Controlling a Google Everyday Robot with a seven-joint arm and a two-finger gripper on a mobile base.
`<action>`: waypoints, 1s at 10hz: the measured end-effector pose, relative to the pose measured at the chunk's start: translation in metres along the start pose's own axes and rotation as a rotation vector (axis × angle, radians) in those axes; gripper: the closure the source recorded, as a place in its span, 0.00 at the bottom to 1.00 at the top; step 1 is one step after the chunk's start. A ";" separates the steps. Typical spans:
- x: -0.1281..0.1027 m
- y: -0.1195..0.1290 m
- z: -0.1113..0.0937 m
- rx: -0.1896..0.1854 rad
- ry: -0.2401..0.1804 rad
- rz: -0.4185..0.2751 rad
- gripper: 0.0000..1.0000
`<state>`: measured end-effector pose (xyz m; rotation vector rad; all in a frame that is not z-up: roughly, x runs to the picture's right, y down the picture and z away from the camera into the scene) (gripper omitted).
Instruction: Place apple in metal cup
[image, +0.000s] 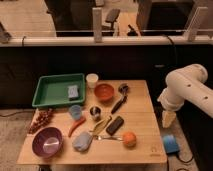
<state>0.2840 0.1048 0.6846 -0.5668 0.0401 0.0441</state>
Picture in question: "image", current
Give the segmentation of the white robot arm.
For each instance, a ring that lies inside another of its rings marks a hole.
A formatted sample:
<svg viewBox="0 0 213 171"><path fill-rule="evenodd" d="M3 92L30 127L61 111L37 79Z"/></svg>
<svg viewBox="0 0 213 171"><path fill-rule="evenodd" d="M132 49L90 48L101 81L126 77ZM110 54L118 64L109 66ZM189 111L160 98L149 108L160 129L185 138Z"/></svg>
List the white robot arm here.
<svg viewBox="0 0 213 171"><path fill-rule="evenodd" d="M208 72L201 64L191 64L169 72L166 87L157 101L163 107L162 126L168 128L176 119L176 112L189 101L213 118L213 90L205 85Z"/></svg>

